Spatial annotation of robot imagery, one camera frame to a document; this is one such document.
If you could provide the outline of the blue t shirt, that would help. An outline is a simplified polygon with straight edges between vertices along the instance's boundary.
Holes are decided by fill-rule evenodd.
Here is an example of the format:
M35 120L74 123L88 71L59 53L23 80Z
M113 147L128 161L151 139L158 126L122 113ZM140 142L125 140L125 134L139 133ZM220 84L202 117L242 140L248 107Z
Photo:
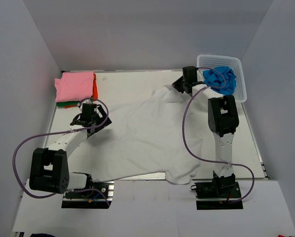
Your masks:
M236 74L228 66L215 67L202 73L204 83L223 95L232 95L236 88Z

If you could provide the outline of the white t shirt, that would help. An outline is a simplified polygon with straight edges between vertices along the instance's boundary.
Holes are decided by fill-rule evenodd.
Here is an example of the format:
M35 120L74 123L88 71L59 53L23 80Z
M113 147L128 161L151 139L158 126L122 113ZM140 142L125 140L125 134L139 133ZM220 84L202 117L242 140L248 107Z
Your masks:
M183 143L183 115L190 97L171 86L155 91L144 101L121 104L109 110L112 123L91 137L91 175L105 182L163 172L173 184L188 184L200 166ZM185 138L198 157L202 137L188 109Z

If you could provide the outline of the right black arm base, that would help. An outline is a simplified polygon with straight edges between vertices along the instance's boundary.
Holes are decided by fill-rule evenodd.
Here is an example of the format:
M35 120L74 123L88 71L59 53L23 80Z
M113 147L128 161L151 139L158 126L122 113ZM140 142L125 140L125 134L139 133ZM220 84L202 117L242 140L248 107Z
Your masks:
M219 193L211 182L197 182L190 189L195 192L197 210L240 210L243 202L234 202L241 198L239 183L222 189Z

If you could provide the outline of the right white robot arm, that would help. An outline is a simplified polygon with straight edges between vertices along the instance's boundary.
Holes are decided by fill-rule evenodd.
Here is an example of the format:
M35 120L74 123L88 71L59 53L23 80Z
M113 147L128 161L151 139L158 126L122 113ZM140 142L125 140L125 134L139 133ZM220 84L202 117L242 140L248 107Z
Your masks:
M212 179L213 193L219 197L225 196L230 191L230 187L235 185L235 174L232 167L232 142L236 128L239 125L239 117L236 103L233 95L224 95L222 97L214 97L207 95L208 98L208 126L213 133L215 139L215 160L207 160L195 155L188 147L185 138L185 119L187 111L198 94L205 89L223 89L227 86L225 76L216 68L211 69L213 75L217 74L222 78L222 82L211 85L204 84L195 94L192 88L200 85L202 82L197 79L197 71L199 68L195 66L183 67L183 75L172 83L173 88L180 92L191 95L192 98L187 104L183 115L182 135L183 143L186 150L194 158L215 164Z

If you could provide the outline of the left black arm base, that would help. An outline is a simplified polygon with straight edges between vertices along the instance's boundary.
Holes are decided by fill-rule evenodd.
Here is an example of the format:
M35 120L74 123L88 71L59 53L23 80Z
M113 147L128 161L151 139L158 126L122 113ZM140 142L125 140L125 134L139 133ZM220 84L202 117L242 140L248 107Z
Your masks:
M99 190L111 204L113 199L114 182L93 183L93 189ZM109 206L98 191L83 193L66 192L62 199L62 209L108 209Z

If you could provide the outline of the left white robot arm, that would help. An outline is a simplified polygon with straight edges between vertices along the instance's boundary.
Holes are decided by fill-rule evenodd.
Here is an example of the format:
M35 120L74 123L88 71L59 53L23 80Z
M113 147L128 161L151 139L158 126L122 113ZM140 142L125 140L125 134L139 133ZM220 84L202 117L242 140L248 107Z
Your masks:
M111 120L102 105L83 103L80 109L65 134L48 147L34 150L29 179L32 190L63 194L77 189L83 197L93 194L91 175L69 172L68 159L82 142L110 125Z

